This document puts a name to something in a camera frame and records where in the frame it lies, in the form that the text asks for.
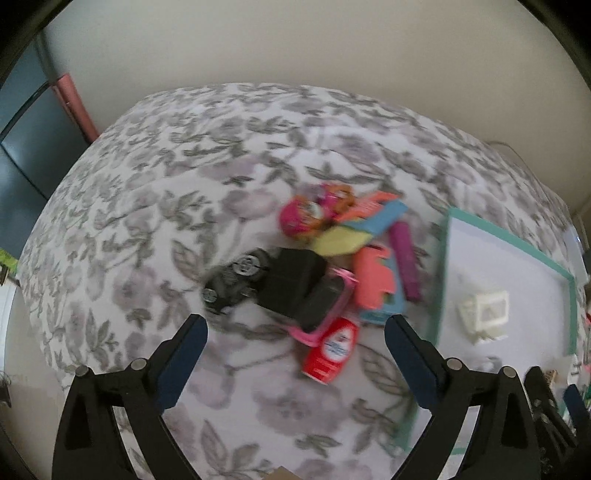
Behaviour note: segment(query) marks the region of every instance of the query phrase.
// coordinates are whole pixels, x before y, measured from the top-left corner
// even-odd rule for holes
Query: bed
[[[408,205],[424,303],[449,207],[474,213],[571,269],[563,201],[492,147],[409,109],[338,90],[230,83],[151,95],[108,128],[50,198],[19,278],[47,363],[66,390],[77,365],[125,368],[189,313],[210,335],[164,420],[198,473],[254,480],[284,465],[302,480],[390,478],[411,401],[384,344],[364,327],[330,386],[298,374],[284,326],[252,302],[205,314],[207,272],[255,247],[289,246],[280,206],[324,181],[381,189]],[[583,316],[584,294],[577,292]],[[121,411],[138,475],[150,478]]]

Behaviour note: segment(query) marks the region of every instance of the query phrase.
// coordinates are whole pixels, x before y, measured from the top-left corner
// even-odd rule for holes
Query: dark cabinet
[[[18,258],[46,200],[0,150],[0,245]]]
[[[0,248],[21,255],[45,203],[87,147],[29,46],[0,88]]]

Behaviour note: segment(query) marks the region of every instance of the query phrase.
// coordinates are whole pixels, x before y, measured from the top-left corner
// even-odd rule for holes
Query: red plastic bottle
[[[302,371],[308,377],[326,385],[341,372],[353,353],[359,336],[359,326],[344,317],[337,318],[314,347]]]

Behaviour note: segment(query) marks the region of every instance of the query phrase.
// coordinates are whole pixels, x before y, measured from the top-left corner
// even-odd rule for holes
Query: black toy car
[[[269,254],[257,248],[216,269],[201,292],[205,308],[217,314],[228,313],[233,306],[256,295],[270,264]]]

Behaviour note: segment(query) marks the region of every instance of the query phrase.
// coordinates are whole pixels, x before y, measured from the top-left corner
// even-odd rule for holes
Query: small white box
[[[458,305],[460,318],[474,345],[505,338],[509,293],[505,290],[471,295]]]

